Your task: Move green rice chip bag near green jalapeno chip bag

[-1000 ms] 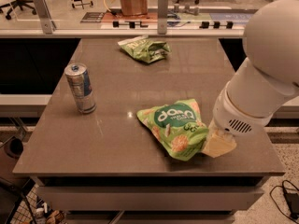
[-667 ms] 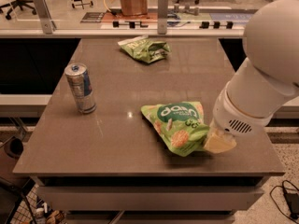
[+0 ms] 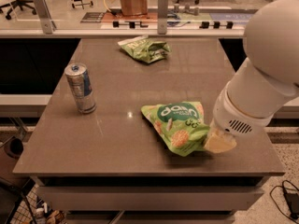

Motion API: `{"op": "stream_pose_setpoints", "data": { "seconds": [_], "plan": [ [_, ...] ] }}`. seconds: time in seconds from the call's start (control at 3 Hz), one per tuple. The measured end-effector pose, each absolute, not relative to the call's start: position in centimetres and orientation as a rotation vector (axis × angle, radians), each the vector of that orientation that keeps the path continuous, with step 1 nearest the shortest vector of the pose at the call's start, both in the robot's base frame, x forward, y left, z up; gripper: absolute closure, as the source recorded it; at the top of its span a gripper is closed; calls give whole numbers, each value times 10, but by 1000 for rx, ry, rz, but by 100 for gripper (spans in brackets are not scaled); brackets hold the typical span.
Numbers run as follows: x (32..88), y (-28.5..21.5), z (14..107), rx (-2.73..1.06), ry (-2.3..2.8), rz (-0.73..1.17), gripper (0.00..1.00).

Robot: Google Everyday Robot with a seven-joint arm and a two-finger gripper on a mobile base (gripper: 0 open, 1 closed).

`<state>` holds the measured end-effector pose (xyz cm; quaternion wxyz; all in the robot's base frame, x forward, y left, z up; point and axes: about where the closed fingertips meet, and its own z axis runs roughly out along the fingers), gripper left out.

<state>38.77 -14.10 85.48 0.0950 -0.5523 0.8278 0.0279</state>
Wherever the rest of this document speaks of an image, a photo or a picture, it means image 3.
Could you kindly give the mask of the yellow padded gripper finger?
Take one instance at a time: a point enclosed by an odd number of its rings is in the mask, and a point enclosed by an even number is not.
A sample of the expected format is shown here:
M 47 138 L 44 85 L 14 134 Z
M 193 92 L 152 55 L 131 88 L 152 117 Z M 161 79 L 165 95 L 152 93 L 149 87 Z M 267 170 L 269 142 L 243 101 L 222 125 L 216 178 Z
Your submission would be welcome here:
M 204 149 L 212 153 L 222 153 L 236 147 L 235 137 L 221 130 L 214 121 L 210 123 Z

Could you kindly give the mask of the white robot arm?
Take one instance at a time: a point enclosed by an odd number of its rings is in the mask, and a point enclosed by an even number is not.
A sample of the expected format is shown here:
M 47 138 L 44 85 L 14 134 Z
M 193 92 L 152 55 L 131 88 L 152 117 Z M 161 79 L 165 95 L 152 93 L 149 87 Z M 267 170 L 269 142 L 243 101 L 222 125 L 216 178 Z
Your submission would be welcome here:
M 219 94 L 204 149 L 222 153 L 269 124 L 299 94 L 299 0 L 260 8 L 244 30 L 246 59 Z

